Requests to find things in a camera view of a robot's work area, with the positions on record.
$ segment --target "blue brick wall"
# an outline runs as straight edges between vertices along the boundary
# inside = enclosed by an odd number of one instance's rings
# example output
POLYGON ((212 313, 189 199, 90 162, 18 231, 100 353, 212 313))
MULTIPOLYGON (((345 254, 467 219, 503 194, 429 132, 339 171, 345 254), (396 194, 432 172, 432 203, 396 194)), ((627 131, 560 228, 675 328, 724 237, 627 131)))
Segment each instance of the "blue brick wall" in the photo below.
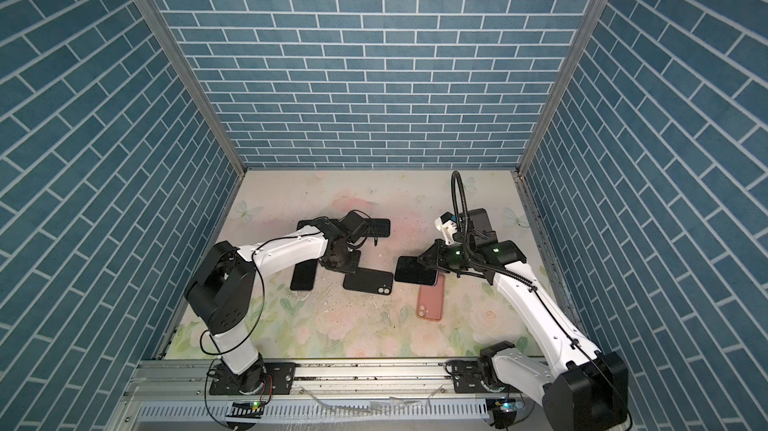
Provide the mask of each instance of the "blue brick wall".
POLYGON ((106 424, 235 179, 130 0, 0 0, 0 429, 106 424))
POLYGON ((768 429, 768 0, 610 0, 527 179, 639 428, 768 429))
POLYGON ((588 0, 156 0, 252 168, 512 168, 588 0))

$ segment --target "robotic arm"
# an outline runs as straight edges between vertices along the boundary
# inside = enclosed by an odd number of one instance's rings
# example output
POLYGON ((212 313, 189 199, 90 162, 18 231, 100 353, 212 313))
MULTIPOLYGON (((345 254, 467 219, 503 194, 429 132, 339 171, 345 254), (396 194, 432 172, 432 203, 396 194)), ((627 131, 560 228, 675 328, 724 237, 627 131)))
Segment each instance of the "robotic arm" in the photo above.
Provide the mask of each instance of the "robotic arm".
MULTIPOLYGON (((418 262, 435 273, 488 280, 518 311, 548 363, 526 357, 509 342, 494 344, 478 358, 485 386, 519 389, 544 408, 556 431, 603 431, 623 423, 628 415, 624 362, 616 353, 603 354, 565 316, 518 247, 496 240, 485 210, 466 211, 460 176, 458 184, 462 212, 455 198, 455 213, 436 220, 443 239, 418 262)), ((264 243, 234 247, 223 241, 213 246, 187 285, 186 297, 210 331, 216 346, 211 354, 221 355, 241 393, 259 392, 264 385, 264 361, 244 320, 256 273, 263 284, 264 277, 311 259, 319 259, 326 269, 354 273, 361 245, 355 243, 368 233, 368 221, 351 211, 338 223, 317 218, 264 243)))

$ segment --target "pink phone case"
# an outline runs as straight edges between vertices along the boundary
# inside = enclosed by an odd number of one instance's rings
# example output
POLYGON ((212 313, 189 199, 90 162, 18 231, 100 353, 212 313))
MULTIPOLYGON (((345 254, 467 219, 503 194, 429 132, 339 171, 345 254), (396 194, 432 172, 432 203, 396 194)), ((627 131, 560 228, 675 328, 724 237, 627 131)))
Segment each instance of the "pink phone case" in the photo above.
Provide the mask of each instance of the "pink phone case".
POLYGON ((446 275, 443 273, 438 273, 435 286, 419 287, 416 315, 423 320, 440 321, 445 290, 446 275))

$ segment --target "floral mat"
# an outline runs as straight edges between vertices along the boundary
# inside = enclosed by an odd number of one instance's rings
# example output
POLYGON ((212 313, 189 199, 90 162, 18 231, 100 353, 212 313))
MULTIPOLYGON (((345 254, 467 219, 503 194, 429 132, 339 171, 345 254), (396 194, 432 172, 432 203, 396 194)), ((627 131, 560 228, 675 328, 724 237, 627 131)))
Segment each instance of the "floral mat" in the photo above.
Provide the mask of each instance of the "floral mat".
MULTIPOLYGON (((452 210, 448 171, 250 171, 226 219, 219 241, 254 244, 296 230, 315 216, 343 217, 359 209, 392 221, 390 237, 361 248, 361 267, 395 271, 401 255, 417 256, 440 237, 434 220, 452 210)), ((525 253, 549 290, 542 258, 508 171, 463 171, 470 209, 483 207, 500 241, 525 253)), ((418 286, 395 282, 389 296, 347 291, 343 275, 318 267, 310 292, 289 289, 293 269, 265 280, 266 305, 251 340, 268 358, 476 356, 500 340, 529 356, 541 354, 512 306, 485 281, 446 276, 443 315, 416 315, 418 286)), ((251 296, 247 326, 261 306, 251 296)), ((202 320, 187 305, 165 359, 205 359, 199 348, 202 320)), ((214 349, 206 337, 206 349, 214 349)))

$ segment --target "floral tabletop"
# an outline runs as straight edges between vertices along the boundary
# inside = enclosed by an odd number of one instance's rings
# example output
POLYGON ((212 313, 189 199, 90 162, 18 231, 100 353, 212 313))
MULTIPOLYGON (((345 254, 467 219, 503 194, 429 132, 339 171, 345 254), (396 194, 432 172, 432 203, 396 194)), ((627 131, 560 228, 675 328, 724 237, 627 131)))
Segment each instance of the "floral tabletop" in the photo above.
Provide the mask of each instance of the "floral tabletop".
MULTIPOLYGON (((361 267, 395 271, 401 255, 417 256, 440 237, 434 220, 452 212, 450 171, 250 171, 226 219, 219 241, 255 244, 296 230, 315 216, 343 217, 359 209, 392 221, 390 237, 361 248, 361 267)), ((508 171, 462 171, 469 209, 484 207, 500 241, 525 253, 549 288, 542 258, 508 171)), ((476 356, 500 340, 529 356, 541 354, 518 314, 485 281, 446 276, 443 315, 416 315, 418 286, 394 283, 389 296, 347 291, 343 275, 318 267, 309 292, 289 289, 293 269, 265 280, 266 305, 251 340, 267 358, 476 356)), ((246 324, 261 305, 254 286, 246 324)), ((187 305, 165 359, 205 359, 198 342, 206 329, 187 305)), ((205 338, 204 345, 213 349, 205 338)))

